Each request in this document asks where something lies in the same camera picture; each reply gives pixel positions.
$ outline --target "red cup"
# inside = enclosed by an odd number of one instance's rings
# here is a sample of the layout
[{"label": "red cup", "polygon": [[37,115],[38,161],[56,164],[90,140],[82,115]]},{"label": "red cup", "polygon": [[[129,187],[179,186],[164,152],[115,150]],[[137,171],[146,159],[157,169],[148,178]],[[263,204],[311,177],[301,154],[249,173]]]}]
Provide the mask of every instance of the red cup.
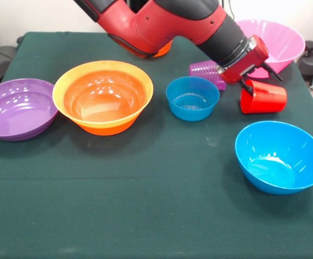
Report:
[{"label": "red cup", "polygon": [[246,90],[242,90],[241,110],[243,113],[275,113],[285,108],[287,91],[284,88],[253,80],[247,80],[246,84],[253,88],[253,96]]}]

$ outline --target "orange bowl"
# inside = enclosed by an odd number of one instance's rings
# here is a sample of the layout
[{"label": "orange bowl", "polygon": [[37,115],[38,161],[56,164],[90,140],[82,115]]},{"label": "orange bowl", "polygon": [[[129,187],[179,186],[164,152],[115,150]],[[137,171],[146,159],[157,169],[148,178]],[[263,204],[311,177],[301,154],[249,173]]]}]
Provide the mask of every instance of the orange bowl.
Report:
[{"label": "orange bowl", "polygon": [[53,89],[57,109],[85,131],[115,135],[127,130],[149,104],[153,83],[140,68],[103,60],[79,65]]},{"label": "orange bowl", "polygon": [[172,42],[173,42],[173,40],[171,40],[164,47],[162,47],[161,50],[159,50],[158,54],[154,55],[153,58],[158,58],[158,57],[161,57],[161,56],[168,54],[169,50],[172,47]]}]

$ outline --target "green tablecloth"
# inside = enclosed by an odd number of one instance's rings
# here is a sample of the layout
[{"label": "green tablecloth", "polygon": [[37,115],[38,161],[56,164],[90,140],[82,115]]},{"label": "green tablecloth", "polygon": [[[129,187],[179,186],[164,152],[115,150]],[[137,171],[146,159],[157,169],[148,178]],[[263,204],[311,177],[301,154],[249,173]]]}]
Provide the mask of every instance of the green tablecloth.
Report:
[{"label": "green tablecloth", "polygon": [[313,135],[313,100],[295,66],[280,114],[242,115],[240,88],[222,93],[201,122],[174,117],[167,84],[207,60],[177,38],[162,58],[142,60],[104,34],[28,33],[4,80],[52,83],[93,60],[139,66],[154,82],[135,124],[96,137],[59,115],[42,135],[0,141],[0,258],[313,258],[313,188],[259,192],[242,175],[234,141],[259,120]]}]

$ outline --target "red robot arm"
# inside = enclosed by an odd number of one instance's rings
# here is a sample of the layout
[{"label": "red robot arm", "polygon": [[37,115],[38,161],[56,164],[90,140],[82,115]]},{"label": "red robot arm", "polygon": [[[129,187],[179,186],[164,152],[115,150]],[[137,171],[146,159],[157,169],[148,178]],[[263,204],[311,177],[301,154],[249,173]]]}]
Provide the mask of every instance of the red robot arm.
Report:
[{"label": "red robot arm", "polygon": [[74,0],[107,34],[139,57],[152,57],[176,36],[193,42],[228,83],[267,67],[268,50],[247,38],[218,0],[149,0],[134,13],[124,0]]}]

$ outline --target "blue bowl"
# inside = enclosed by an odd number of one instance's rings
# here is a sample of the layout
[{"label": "blue bowl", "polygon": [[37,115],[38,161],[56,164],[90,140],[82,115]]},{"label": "blue bowl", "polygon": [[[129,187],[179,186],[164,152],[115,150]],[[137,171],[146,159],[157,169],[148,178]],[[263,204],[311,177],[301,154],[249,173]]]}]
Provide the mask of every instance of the blue bowl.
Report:
[{"label": "blue bowl", "polygon": [[219,101],[219,89],[209,80],[199,77],[181,77],[166,89],[172,113],[186,121],[207,118]]},{"label": "blue bowl", "polygon": [[313,137],[296,126],[253,123],[238,134],[235,150],[246,178],[266,193],[287,195],[313,186]]}]

